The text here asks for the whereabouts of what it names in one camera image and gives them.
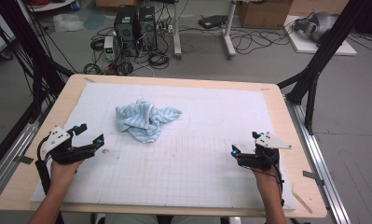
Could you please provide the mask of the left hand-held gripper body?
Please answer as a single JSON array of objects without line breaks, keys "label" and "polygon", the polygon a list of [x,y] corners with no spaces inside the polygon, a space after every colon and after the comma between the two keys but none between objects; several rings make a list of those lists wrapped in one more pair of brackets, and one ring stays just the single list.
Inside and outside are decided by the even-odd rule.
[{"label": "left hand-held gripper body", "polygon": [[95,156],[96,149],[91,144],[73,147],[72,139],[73,136],[69,134],[69,130],[65,131],[60,126],[55,126],[48,135],[43,152],[59,164],[71,164]]}]

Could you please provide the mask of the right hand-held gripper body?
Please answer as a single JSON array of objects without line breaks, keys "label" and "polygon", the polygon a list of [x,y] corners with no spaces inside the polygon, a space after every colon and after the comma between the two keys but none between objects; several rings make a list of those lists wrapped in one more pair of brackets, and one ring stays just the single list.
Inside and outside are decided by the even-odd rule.
[{"label": "right hand-held gripper body", "polygon": [[280,161],[280,149],[291,149],[292,146],[270,132],[255,139],[255,152],[253,154],[241,153],[236,159],[243,168],[268,170]]}]

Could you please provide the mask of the light blue striped towel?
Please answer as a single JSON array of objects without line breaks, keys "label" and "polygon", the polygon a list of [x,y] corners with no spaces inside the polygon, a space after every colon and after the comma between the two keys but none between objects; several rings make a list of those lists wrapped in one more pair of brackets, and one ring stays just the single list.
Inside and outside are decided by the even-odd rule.
[{"label": "light blue striped towel", "polygon": [[182,115],[173,107],[157,108],[144,98],[135,103],[116,107],[116,123],[121,132],[128,132],[134,139],[143,143],[158,140],[163,124],[172,122]]}]

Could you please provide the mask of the person's right hand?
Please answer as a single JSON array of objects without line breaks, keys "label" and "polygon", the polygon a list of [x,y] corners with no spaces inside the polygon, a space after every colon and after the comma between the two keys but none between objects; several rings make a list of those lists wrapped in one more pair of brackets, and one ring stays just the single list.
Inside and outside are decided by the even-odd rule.
[{"label": "person's right hand", "polygon": [[268,170],[253,168],[252,172],[255,175],[256,184],[259,188],[268,189],[278,186],[279,181],[274,168],[269,168]]}]

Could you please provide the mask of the white foam mat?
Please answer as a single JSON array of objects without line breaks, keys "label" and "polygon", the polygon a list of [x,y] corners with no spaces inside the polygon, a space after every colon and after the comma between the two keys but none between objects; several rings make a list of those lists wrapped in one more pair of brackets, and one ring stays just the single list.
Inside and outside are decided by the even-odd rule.
[{"label": "white foam mat", "polygon": [[[116,123],[116,107],[144,98],[182,115],[143,144]],[[86,160],[65,200],[68,203],[167,207],[262,206],[253,174],[230,154],[255,149],[252,132],[273,130],[262,91],[90,83],[65,126],[86,123],[75,137],[82,146],[100,134],[104,145]]]}]

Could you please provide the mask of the thin wooden stick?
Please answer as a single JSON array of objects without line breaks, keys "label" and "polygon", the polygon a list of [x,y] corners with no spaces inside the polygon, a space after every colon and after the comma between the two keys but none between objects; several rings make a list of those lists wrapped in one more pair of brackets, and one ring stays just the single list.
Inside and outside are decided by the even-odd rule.
[{"label": "thin wooden stick", "polygon": [[302,200],[302,198],[297,194],[297,193],[295,193],[293,190],[292,190],[292,194],[293,194],[293,196],[296,198],[296,200],[310,213],[310,214],[312,214],[313,213],[313,211],[312,211],[312,209],[306,204],[306,202],[304,202],[303,200]]}]

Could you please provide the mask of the white power supply unit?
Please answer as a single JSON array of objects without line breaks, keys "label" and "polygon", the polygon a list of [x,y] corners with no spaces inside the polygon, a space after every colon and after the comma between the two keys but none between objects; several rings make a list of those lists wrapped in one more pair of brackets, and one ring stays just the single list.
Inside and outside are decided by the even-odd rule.
[{"label": "white power supply unit", "polygon": [[116,58],[114,38],[112,36],[106,36],[104,38],[103,50],[107,61],[112,62]]}]

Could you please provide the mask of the white board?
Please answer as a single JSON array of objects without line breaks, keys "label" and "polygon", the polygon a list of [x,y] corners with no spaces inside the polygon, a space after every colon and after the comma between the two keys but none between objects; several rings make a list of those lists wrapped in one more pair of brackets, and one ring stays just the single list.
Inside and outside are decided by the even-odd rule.
[{"label": "white board", "polygon": [[[314,54],[318,47],[308,36],[302,32],[294,31],[293,25],[298,16],[288,16],[284,22],[284,31],[289,35],[290,42],[297,53]],[[356,56],[356,50],[347,42],[344,41],[336,51],[337,56]]]}]

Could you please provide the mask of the white desk leg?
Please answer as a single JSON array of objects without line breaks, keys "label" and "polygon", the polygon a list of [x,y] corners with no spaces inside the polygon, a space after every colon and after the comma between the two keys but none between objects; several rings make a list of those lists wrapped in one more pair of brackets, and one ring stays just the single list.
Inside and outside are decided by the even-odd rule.
[{"label": "white desk leg", "polygon": [[181,49],[181,41],[180,41],[180,34],[179,34],[179,11],[178,11],[179,0],[173,0],[173,51],[174,56],[177,60],[182,59],[182,49]]},{"label": "white desk leg", "polygon": [[229,2],[229,9],[228,9],[228,15],[227,15],[227,25],[226,28],[223,30],[223,38],[227,47],[227,56],[229,59],[233,58],[236,55],[236,51],[233,47],[232,40],[230,38],[230,31],[231,26],[235,14],[236,9],[236,1],[230,0]]}]

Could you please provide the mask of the clear plastic bag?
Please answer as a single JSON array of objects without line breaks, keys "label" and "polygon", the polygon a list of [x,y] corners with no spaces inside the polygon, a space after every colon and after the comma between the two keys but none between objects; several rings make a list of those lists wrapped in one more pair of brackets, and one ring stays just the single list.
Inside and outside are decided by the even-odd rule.
[{"label": "clear plastic bag", "polygon": [[53,17],[54,28],[57,33],[75,32],[84,28],[83,22],[77,15],[60,14]]}]

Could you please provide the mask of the brown cardboard box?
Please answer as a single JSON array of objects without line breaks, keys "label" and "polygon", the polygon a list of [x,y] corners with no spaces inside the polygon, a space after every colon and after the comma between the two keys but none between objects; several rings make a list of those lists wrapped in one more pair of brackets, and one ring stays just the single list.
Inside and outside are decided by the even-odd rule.
[{"label": "brown cardboard box", "polygon": [[96,7],[119,7],[122,5],[139,5],[140,0],[95,0]]},{"label": "brown cardboard box", "polygon": [[294,0],[261,0],[242,2],[241,26],[255,29],[282,29]]}]

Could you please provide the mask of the black flat box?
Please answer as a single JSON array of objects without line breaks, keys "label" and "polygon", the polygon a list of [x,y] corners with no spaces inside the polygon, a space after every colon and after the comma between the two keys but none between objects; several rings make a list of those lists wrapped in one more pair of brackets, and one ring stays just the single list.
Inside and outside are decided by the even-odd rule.
[{"label": "black flat box", "polygon": [[227,16],[224,15],[213,15],[205,17],[199,20],[199,25],[205,29],[212,29],[219,27],[227,22]]}]

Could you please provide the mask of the grey headset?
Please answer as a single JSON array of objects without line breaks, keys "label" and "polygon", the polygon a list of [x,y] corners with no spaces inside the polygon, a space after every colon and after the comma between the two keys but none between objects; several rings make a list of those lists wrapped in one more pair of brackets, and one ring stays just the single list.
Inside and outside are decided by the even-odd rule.
[{"label": "grey headset", "polygon": [[318,43],[336,21],[337,18],[327,12],[311,12],[307,17],[295,21],[294,30],[301,31],[312,41]]}]

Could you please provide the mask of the aluminium rail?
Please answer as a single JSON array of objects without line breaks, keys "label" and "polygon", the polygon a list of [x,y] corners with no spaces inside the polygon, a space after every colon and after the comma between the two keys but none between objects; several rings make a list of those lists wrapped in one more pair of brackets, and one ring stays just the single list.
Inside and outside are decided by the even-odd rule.
[{"label": "aluminium rail", "polygon": [[4,187],[9,177],[17,168],[17,156],[25,156],[27,148],[32,144],[39,130],[41,115],[34,112],[34,106],[29,105],[14,127],[0,144],[0,189]]},{"label": "aluminium rail", "polygon": [[334,180],[324,160],[324,156],[313,133],[309,133],[304,119],[306,113],[301,105],[294,105],[288,101],[286,106],[293,118],[296,128],[300,132],[301,142],[305,145],[307,158],[312,167],[313,178],[317,181],[318,187],[323,191],[325,208],[336,224],[351,224],[349,215],[338,194]]}]

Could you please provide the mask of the black metal frame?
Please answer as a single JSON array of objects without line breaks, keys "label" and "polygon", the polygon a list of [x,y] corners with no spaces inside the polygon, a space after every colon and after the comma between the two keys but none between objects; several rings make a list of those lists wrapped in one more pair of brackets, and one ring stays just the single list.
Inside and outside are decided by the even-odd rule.
[{"label": "black metal frame", "polygon": [[285,95],[285,99],[293,105],[301,105],[303,97],[308,95],[304,125],[310,135],[313,135],[313,112],[319,77],[352,28],[371,6],[372,0],[350,0],[308,65],[300,73],[278,84],[280,89],[294,84],[294,88]]},{"label": "black metal frame", "polygon": [[42,114],[43,102],[50,96],[54,99],[59,96],[65,84],[63,78],[76,73],[54,61],[49,47],[39,40],[25,18],[22,2],[0,0],[0,37],[18,60],[23,74],[32,79],[30,91],[33,101],[0,144],[0,161],[23,127]]}]

